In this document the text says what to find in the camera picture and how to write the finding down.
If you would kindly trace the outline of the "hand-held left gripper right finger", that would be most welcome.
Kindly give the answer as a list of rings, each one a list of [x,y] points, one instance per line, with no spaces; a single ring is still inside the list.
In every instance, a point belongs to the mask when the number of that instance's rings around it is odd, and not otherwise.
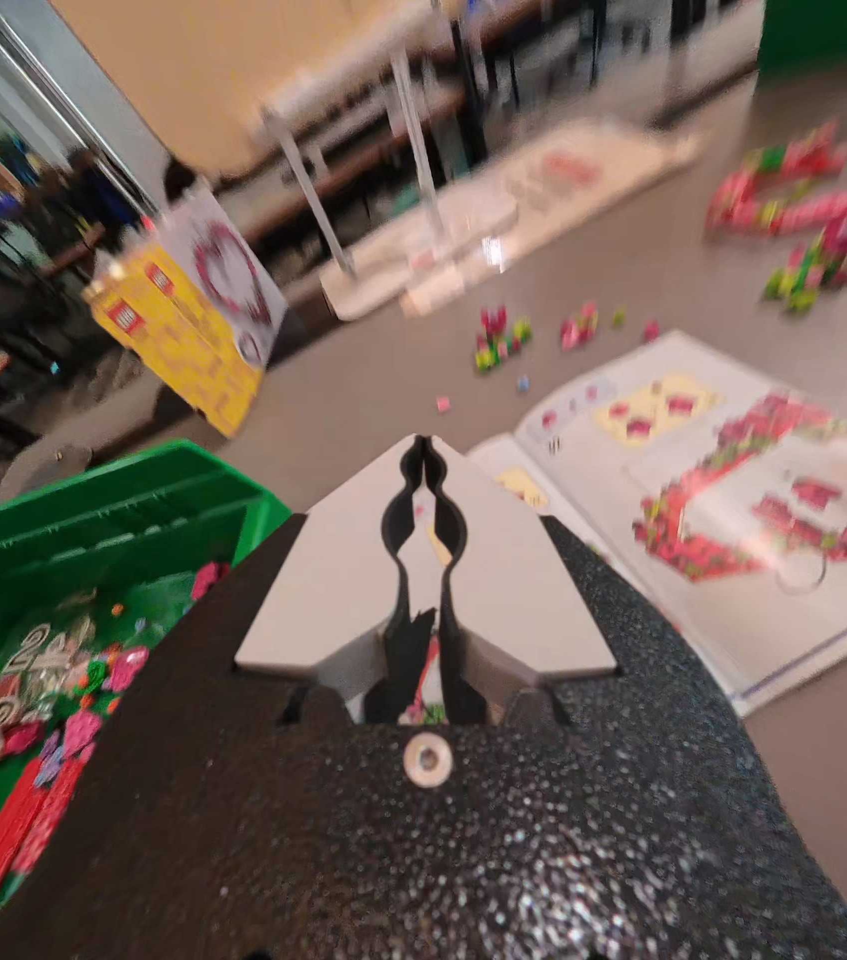
[[[617,672],[543,520],[436,436],[425,443],[441,574],[441,688],[453,725],[495,725],[522,694]]]

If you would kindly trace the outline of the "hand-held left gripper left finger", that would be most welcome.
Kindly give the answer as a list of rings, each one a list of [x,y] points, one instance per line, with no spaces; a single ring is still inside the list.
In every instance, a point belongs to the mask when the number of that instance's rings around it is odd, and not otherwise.
[[[428,613],[412,610],[400,556],[427,444],[402,438],[309,510],[237,666],[328,688],[360,721],[397,722],[428,660]]]

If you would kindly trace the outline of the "lego instruction booklet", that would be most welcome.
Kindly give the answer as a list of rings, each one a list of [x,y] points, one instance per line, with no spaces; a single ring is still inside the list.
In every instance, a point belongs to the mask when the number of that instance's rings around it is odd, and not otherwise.
[[[671,332],[468,456],[596,546],[746,716],[847,657],[847,418]]]

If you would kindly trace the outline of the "lego flower cluster with tall bloom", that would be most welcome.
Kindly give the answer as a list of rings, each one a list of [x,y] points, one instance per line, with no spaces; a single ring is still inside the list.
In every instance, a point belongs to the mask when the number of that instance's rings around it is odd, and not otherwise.
[[[502,366],[520,354],[531,342],[532,326],[526,317],[510,322],[508,311],[501,305],[480,311],[480,330],[476,335],[473,366],[479,375]]]

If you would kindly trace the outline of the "small pink lego flower cluster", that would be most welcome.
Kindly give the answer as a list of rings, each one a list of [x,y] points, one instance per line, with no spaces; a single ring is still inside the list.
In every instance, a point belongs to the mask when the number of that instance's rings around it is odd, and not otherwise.
[[[598,305],[586,301],[573,314],[564,319],[560,328],[560,350],[570,353],[585,346],[596,336],[599,324]]]

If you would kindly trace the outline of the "yellow lego box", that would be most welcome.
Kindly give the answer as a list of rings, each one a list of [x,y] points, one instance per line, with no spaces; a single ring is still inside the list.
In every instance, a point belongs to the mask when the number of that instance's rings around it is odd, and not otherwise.
[[[103,254],[83,289],[94,321],[228,439],[258,393],[289,305],[207,184]]]

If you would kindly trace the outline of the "pile of loose lego pieces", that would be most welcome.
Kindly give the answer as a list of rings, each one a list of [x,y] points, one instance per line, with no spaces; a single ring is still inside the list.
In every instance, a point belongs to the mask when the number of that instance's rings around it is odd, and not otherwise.
[[[108,721],[170,629],[230,571],[213,560],[127,591],[26,610],[0,645],[0,906],[35,869]]]

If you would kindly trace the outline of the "large green pink lego cluster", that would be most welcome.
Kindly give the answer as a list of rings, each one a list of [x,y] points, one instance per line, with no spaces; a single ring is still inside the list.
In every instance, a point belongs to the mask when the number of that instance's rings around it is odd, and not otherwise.
[[[847,286],[847,216],[833,219],[808,244],[797,246],[787,263],[764,285],[762,298],[784,311],[802,315],[823,293]]]

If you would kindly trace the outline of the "green plastic bin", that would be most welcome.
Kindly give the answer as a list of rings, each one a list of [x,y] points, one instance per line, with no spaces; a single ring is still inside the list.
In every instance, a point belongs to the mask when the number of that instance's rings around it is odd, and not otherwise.
[[[273,493],[184,440],[12,499],[0,505],[0,645],[26,611],[70,594],[127,592],[212,561],[231,570],[289,517]],[[0,804],[21,767],[0,767]]]

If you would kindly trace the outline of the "grey chair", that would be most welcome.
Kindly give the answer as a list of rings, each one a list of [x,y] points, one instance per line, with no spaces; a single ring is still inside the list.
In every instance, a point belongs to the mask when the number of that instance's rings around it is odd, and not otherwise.
[[[37,408],[33,432],[0,475],[0,505],[87,471],[94,457],[153,423],[164,383],[121,348]]]

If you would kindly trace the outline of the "white stand with clear posts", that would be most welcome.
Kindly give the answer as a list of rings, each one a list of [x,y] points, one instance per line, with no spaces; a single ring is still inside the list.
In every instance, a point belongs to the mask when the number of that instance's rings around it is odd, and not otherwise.
[[[341,245],[289,126],[293,114],[316,104],[317,93],[329,84],[332,72],[325,69],[303,76],[297,87],[277,94],[263,110],[265,127],[279,143],[329,246],[334,265],[321,270],[321,290],[344,322],[362,319],[393,302],[432,272],[507,232],[519,217],[518,201],[493,182],[466,177],[437,189],[406,47],[393,48],[390,61],[414,158],[419,202],[354,246]]]

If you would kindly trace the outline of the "white paper sheet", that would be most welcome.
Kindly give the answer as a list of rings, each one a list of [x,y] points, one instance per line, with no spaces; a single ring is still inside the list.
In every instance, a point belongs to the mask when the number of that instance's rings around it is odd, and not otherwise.
[[[465,178],[503,187],[518,204],[515,224],[432,271],[399,298],[426,314],[492,274],[596,220],[691,166],[698,134],[673,136],[613,121],[574,121]]]

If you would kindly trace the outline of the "green panel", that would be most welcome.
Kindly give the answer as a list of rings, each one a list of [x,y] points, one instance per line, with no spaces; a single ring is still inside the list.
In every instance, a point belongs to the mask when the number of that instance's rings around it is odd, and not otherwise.
[[[757,65],[767,76],[847,61],[847,1],[766,1]]]

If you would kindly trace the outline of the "large red lego flower frame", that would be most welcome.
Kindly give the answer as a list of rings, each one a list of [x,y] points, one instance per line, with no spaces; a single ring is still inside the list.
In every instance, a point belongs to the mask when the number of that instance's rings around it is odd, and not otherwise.
[[[814,193],[847,165],[847,141],[837,136],[838,123],[830,121],[802,137],[751,150],[714,191],[705,229],[790,235],[847,217],[847,188]]]

